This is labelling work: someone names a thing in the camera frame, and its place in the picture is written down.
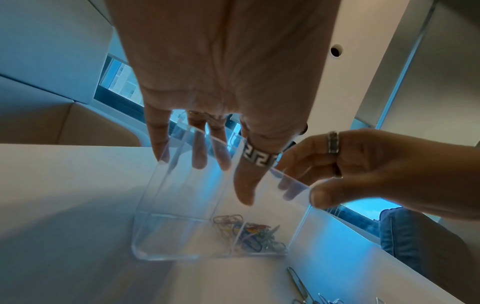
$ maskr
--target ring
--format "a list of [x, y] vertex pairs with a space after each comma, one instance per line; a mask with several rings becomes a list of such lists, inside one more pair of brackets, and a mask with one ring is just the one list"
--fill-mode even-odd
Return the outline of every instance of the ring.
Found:
[[340, 151], [340, 139], [339, 134], [336, 131], [328, 133], [328, 153], [338, 154]]
[[251, 143], [247, 140], [243, 148], [242, 157], [247, 159], [249, 162], [254, 164], [257, 167], [272, 167], [277, 158], [278, 154], [268, 154], [254, 148]]

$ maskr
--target acrylic organizer tray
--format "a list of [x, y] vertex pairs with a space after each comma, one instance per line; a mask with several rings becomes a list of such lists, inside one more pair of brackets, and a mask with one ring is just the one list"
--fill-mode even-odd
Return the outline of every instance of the acrylic organizer tray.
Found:
[[[143, 260], [285, 255], [309, 210], [307, 186], [271, 169], [253, 206], [240, 203], [233, 174], [245, 140], [227, 129], [227, 143], [179, 122], [137, 207], [132, 251]], [[221, 155], [222, 171], [215, 155]]]

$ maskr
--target hand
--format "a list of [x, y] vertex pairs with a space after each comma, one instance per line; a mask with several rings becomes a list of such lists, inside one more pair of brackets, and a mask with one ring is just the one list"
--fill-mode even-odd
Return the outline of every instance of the hand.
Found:
[[[480, 149], [393, 133], [360, 129], [340, 132], [338, 155], [328, 154], [326, 134], [308, 137], [287, 150], [277, 169], [313, 187], [310, 202], [331, 208], [382, 197], [429, 214], [480, 218]], [[280, 188], [297, 195], [286, 180]]]
[[[157, 159], [168, 143], [173, 109], [239, 113], [256, 149], [280, 153], [309, 117], [339, 4], [340, 0], [108, 0], [141, 88]], [[189, 117], [189, 122], [205, 129], [205, 117]], [[213, 135], [223, 140], [223, 126]], [[201, 145], [200, 138], [196, 144]], [[198, 167], [203, 164], [195, 159], [206, 159], [193, 158]], [[242, 158], [234, 174], [241, 202], [253, 204], [255, 188], [267, 170]]]

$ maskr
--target white table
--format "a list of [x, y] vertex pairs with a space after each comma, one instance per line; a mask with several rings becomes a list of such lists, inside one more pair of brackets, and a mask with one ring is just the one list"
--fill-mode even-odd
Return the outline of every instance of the white table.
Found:
[[0, 302], [291, 303], [292, 266], [346, 304], [461, 303], [320, 210], [286, 258], [137, 261], [133, 214], [155, 165], [150, 148], [0, 145]]

